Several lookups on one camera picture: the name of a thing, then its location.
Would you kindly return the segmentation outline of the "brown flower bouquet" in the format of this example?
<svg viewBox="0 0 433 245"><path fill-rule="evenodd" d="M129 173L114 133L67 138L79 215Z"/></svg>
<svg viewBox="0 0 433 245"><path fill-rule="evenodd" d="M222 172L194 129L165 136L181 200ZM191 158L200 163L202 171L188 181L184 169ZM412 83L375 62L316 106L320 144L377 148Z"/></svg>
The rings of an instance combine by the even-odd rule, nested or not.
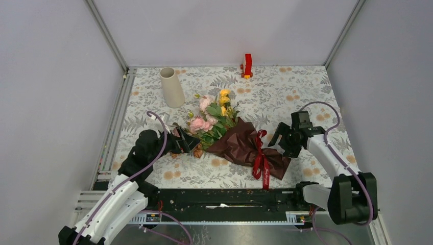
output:
<svg viewBox="0 0 433 245"><path fill-rule="evenodd" d="M190 116L186 129L200 139L203 151L231 163L253 168L257 156L255 138L259 130L251 122L239 117L237 107L232 105L230 93L230 90L222 89L218 96L195 94L194 97L199 101L199 114ZM270 178L282 180L290 158L276 149L262 146L262 150L269 163Z"/></svg>

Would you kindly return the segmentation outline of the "red printed ribbon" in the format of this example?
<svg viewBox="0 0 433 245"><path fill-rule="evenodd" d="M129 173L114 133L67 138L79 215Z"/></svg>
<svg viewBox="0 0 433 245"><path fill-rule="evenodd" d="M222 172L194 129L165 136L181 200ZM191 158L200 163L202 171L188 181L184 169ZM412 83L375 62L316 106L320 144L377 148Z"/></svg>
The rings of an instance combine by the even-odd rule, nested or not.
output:
<svg viewBox="0 0 433 245"><path fill-rule="evenodd" d="M269 183L270 183L270 167L269 167L268 160L262 150L262 146L263 146L262 138L266 135L267 135L266 130L259 130L257 132L257 136L255 138L255 144L257 147L257 156L252 168L252 176L256 180L262 178L262 188L264 190L269 189Z"/></svg>

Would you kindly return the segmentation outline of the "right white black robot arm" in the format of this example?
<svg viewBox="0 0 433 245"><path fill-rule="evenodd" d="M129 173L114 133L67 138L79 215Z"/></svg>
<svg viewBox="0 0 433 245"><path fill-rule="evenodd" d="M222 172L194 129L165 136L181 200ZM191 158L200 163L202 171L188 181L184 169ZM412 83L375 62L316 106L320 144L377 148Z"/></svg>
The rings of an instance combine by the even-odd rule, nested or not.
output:
<svg viewBox="0 0 433 245"><path fill-rule="evenodd" d="M269 146L279 145L283 155L297 158L310 152L332 180L327 188L317 182L302 181L295 187L293 204L299 210L311 205L328 211L337 224L367 225L378 215L377 181L372 173L351 167L328 140L328 132L314 126L307 111L291 114L292 124L280 122Z"/></svg>

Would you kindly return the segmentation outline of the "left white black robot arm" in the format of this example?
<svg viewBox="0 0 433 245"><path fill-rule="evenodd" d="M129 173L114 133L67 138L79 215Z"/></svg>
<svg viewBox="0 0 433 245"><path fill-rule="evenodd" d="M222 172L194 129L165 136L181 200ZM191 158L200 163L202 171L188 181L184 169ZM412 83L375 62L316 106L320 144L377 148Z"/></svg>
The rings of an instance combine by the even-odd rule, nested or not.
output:
<svg viewBox="0 0 433 245"><path fill-rule="evenodd" d="M61 229L59 243L110 244L131 218L161 203L158 187L146 181L153 164L168 153L190 154L199 143L180 127L142 131L106 192L74 227Z"/></svg>

